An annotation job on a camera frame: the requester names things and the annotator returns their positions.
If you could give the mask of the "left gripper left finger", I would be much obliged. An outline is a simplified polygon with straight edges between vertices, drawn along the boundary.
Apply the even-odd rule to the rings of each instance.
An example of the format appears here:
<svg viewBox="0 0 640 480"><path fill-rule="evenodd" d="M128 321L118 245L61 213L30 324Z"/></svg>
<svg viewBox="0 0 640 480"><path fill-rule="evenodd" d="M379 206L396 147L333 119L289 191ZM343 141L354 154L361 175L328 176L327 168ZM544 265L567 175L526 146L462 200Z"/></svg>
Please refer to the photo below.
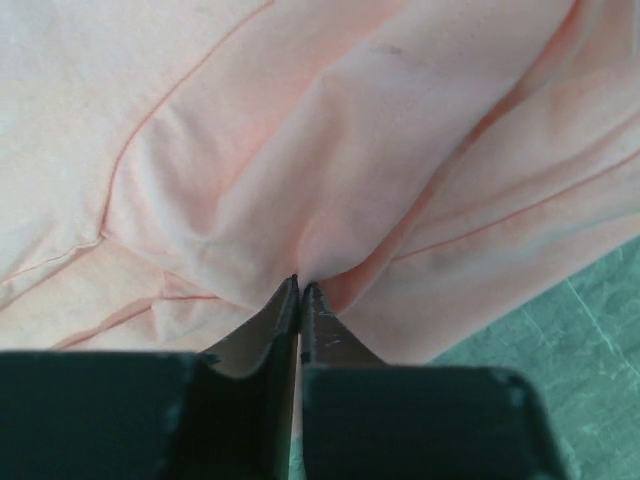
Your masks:
<svg viewBox="0 0 640 480"><path fill-rule="evenodd" d="M297 337L299 284L292 275L276 289L255 315L222 340L200 353L216 372L230 378L245 378L267 361L278 339L285 344Z"/></svg>

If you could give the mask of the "pink t shirt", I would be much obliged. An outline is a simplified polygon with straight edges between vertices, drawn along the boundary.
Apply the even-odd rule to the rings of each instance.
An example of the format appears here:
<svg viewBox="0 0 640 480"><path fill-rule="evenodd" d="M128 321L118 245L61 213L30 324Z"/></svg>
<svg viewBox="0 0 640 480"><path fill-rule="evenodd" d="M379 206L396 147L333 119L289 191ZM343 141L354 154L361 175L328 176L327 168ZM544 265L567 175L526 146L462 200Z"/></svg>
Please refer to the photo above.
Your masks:
<svg viewBox="0 0 640 480"><path fill-rule="evenodd" d="M639 232L635 1L5 1L1 346L202 350L317 281L430 360Z"/></svg>

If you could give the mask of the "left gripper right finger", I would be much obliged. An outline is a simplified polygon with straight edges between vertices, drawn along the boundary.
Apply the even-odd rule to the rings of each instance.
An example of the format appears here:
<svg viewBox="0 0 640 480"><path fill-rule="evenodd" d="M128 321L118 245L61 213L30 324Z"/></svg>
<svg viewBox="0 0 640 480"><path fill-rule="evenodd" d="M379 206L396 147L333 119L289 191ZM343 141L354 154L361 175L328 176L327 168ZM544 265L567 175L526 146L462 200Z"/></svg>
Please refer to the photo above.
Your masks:
<svg viewBox="0 0 640 480"><path fill-rule="evenodd" d="M341 322L318 283L310 283L305 288L301 303L300 334L300 361L303 368L388 367Z"/></svg>

